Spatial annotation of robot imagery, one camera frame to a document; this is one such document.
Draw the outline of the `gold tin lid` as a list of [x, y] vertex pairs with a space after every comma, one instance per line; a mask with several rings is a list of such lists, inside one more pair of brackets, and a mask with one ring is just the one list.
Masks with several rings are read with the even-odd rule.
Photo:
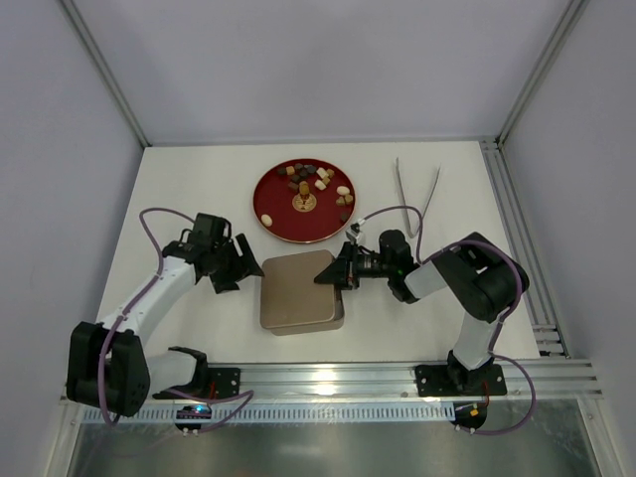
[[269, 258], [262, 265], [264, 277], [260, 283], [260, 294], [278, 290], [317, 291], [319, 287], [327, 286], [337, 290], [332, 285], [320, 285], [313, 282], [314, 277], [332, 261], [333, 255], [326, 249]]

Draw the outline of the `metal tongs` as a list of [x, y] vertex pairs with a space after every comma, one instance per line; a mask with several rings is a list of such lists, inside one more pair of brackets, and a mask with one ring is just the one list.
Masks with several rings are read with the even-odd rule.
[[417, 213], [420, 213], [423, 218], [426, 217], [438, 189], [442, 167], [440, 165], [429, 167], [420, 177], [412, 167], [403, 168], [400, 159], [397, 158], [394, 164], [394, 175], [398, 203], [401, 206], [415, 208], [415, 211], [411, 209], [401, 211], [407, 236], [414, 239], [422, 229]]

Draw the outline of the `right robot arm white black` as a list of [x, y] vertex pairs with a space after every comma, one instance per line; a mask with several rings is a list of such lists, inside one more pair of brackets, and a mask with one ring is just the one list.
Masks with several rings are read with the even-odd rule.
[[494, 347], [503, 323], [530, 285], [523, 268], [485, 237], [473, 233], [418, 264], [405, 235], [388, 230], [379, 249], [352, 241], [315, 277], [316, 284], [353, 290], [363, 278], [384, 278], [397, 301], [413, 304], [449, 289], [464, 310], [458, 339], [442, 365], [414, 368], [422, 398], [501, 397], [507, 393]]

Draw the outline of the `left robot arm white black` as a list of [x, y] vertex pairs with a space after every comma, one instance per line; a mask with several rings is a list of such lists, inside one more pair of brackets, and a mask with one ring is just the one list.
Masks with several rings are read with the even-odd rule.
[[73, 329], [66, 379], [68, 399], [99, 410], [105, 424], [135, 415], [148, 398], [208, 401], [211, 382], [205, 353], [171, 347], [149, 358], [145, 347], [174, 305], [201, 281], [215, 293], [263, 271], [243, 234], [223, 217], [199, 213], [166, 245], [150, 240], [157, 265], [114, 312]]

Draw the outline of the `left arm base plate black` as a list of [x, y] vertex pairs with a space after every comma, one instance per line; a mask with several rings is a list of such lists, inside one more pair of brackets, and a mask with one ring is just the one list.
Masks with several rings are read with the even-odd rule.
[[233, 398], [239, 394], [240, 368], [206, 367], [197, 370], [191, 381], [185, 385], [174, 386], [178, 393], [162, 391], [154, 394], [156, 399], [186, 398], [195, 399], [224, 399]]

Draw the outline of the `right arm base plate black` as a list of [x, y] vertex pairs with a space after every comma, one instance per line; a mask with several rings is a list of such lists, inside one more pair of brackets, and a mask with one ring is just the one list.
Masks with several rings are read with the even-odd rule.
[[508, 393], [502, 367], [492, 362], [472, 371], [458, 364], [442, 364], [419, 365], [414, 372], [422, 398], [502, 397]]

